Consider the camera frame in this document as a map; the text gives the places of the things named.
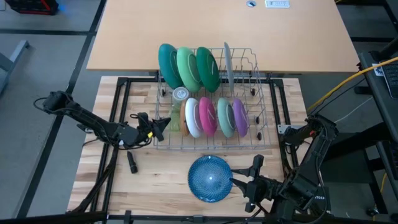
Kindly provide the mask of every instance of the wire dish rack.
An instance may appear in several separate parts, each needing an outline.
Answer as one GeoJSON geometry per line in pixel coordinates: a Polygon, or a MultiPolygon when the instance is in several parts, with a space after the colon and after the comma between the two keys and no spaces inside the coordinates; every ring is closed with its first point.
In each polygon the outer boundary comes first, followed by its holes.
{"type": "MultiPolygon", "coordinates": [[[[164,131],[164,140],[159,142],[156,138],[154,146],[156,149],[196,151],[196,150],[255,150],[264,149],[271,146],[271,137],[267,123],[266,105],[264,103],[264,93],[260,82],[260,74],[257,67],[256,54],[252,49],[231,48],[231,58],[233,63],[234,83],[228,83],[226,73],[225,55],[223,48],[209,49],[218,64],[220,72],[220,86],[214,93],[210,93],[202,87],[197,93],[190,94],[190,97],[198,101],[205,96],[212,100],[213,106],[217,109],[218,99],[226,98],[232,105],[234,98],[239,98],[246,110],[248,119],[248,133],[241,137],[235,130],[231,138],[226,138],[220,124],[214,136],[208,137],[205,133],[199,138],[191,135],[183,136],[180,131],[169,125],[164,131]],[[234,85],[231,92],[229,85],[234,85]]],[[[159,72],[159,84],[157,89],[155,117],[156,119],[168,117],[179,124],[179,110],[174,113],[171,87],[164,82],[162,72],[159,72]]]]}

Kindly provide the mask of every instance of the blue bowl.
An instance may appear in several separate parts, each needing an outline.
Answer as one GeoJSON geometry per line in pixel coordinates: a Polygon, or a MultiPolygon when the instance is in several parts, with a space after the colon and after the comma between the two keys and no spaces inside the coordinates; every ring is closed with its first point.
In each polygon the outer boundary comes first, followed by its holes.
{"type": "Polygon", "coordinates": [[[232,189],[229,165],[217,156],[202,156],[188,172],[188,185],[194,196],[204,202],[223,200],[232,189]]]}

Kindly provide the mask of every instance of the black metal frame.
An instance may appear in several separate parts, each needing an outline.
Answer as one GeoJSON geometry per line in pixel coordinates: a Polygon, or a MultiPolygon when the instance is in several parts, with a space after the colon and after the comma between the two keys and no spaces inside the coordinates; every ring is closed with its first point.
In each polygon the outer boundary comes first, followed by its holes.
{"type": "MultiPolygon", "coordinates": [[[[342,0],[337,5],[348,6],[382,6],[386,11],[392,25],[398,33],[398,20],[392,12],[390,5],[386,0],[342,0]]],[[[351,37],[352,42],[391,42],[394,38],[390,37],[351,37]]]]}
{"type": "MultiPolygon", "coordinates": [[[[126,85],[126,88],[124,90],[124,96],[123,96],[123,103],[121,105],[121,112],[120,112],[120,117],[119,117],[119,122],[124,122],[124,117],[126,115],[126,108],[127,108],[127,101],[129,98],[129,92],[131,89],[131,83],[132,82],[158,82],[158,75],[154,78],[118,78],[116,89],[115,89],[115,94],[114,94],[114,100],[111,108],[111,114],[109,117],[109,121],[114,121],[115,115],[116,115],[116,110],[117,110],[117,105],[119,101],[119,96],[121,93],[121,88],[123,85],[126,85]]],[[[287,101],[286,101],[286,95],[285,95],[285,90],[284,90],[284,84],[282,79],[270,79],[270,80],[260,80],[262,84],[269,84],[270,86],[270,91],[271,91],[271,97],[272,97],[272,107],[274,109],[274,114],[275,114],[275,126],[277,128],[278,124],[281,124],[280,117],[279,117],[279,109],[278,109],[278,102],[276,98],[276,93],[275,93],[275,86],[279,88],[280,91],[280,98],[282,102],[282,108],[284,112],[284,118],[285,118],[285,123],[290,124],[290,117],[289,117],[289,109],[287,107],[287,101]]],[[[280,145],[280,154],[282,158],[282,167],[284,171],[284,176],[287,175],[286,171],[290,170],[289,162],[287,160],[287,155],[286,155],[286,150],[285,146],[281,145],[280,143],[280,137],[281,135],[278,134],[279,138],[279,145],[280,145]]],[[[97,173],[97,181],[99,180],[101,174],[104,171],[105,165],[106,165],[106,158],[108,156],[108,150],[109,150],[109,144],[104,143],[103,146],[103,152],[101,155],[101,160],[99,163],[99,168],[98,168],[98,173],[97,173]]],[[[292,153],[292,162],[294,166],[298,166],[298,161],[297,161],[297,155],[295,150],[290,149],[292,153]]],[[[118,154],[118,149],[114,148],[112,152],[112,157],[117,156],[118,154]]],[[[105,196],[104,196],[104,202],[102,204],[102,212],[108,212],[108,205],[109,205],[109,200],[111,196],[111,188],[113,184],[113,175],[114,172],[112,172],[109,175],[108,182],[106,184],[106,190],[105,190],[105,196]]],[[[98,205],[98,194],[94,197],[93,202],[91,204],[90,211],[95,212],[97,209],[98,205]]],[[[204,221],[243,221],[247,217],[203,217],[203,216],[192,216],[192,217],[176,217],[176,216],[158,216],[158,215],[129,215],[130,219],[140,219],[140,220],[179,220],[179,221],[191,221],[191,222],[199,222],[200,220],[202,222],[204,221]]],[[[124,220],[126,218],[126,215],[110,215],[109,219],[117,219],[117,220],[124,220]]],[[[261,221],[262,218],[255,218],[254,221],[261,221]]]]}

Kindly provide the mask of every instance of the wooden table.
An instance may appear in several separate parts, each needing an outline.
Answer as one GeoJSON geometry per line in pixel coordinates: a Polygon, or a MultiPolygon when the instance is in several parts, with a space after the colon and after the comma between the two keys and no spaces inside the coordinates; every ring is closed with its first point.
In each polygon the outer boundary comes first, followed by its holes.
{"type": "MultiPolygon", "coordinates": [[[[108,120],[113,102],[117,77],[102,77],[93,112],[108,120]]],[[[129,101],[127,103],[126,121],[133,127],[137,121],[128,115],[138,111],[147,112],[154,118],[157,83],[131,83],[129,101]]],[[[244,211],[247,202],[242,192],[233,187],[231,193],[222,201],[205,203],[191,193],[187,184],[187,174],[192,163],[202,155],[213,154],[222,157],[232,169],[242,169],[251,166],[253,157],[262,154],[264,166],[261,174],[270,178],[283,181],[280,149],[277,140],[276,126],[268,85],[263,85],[266,105],[267,122],[270,128],[271,147],[262,150],[240,151],[158,151],[153,145],[133,152],[139,172],[131,174],[125,151],[119,151],[116,171],[113,180],[112,193],[109,203],[109,212],[113,215],[123,215],[125,210],[131,210],[134,215],[205,215],[221,217],[248,217],[244,211]]],[[[296,78],[284,79],[285,94],[289,107],[292,124],[305,124],[307,117],[300,90],[299,80],[296,78]]],[[[283,110],[279,105],[280,117],[283,120],[283,110]]],[[[86,141],[94,139],[93,134],[88,134],[86,141]]],[[[98,164],[102,153],[103,143],[96,141],[87,144],[81,153],[75,183],[70,197],[68,209],[75,208],[87,195],[95,183],[98,164]]],[[[301,161],[308,149],[307,144],[302,144],[297,151],[301,161]]],[[[234,178],[248,181],[242,175],[234,178]]],[[[99,196],[99,202],[104,198],[104,187],[99,196]]],[[[270,209],[272,202],[264,200],[262,205],[270,209]]]]}
{"type": "Polygon", "coordinates": [[[356,72],[359,62],[334,0],[111,0],[87,69],[154,71],[159,46],[251,48],[260,71],[356,72]]]}

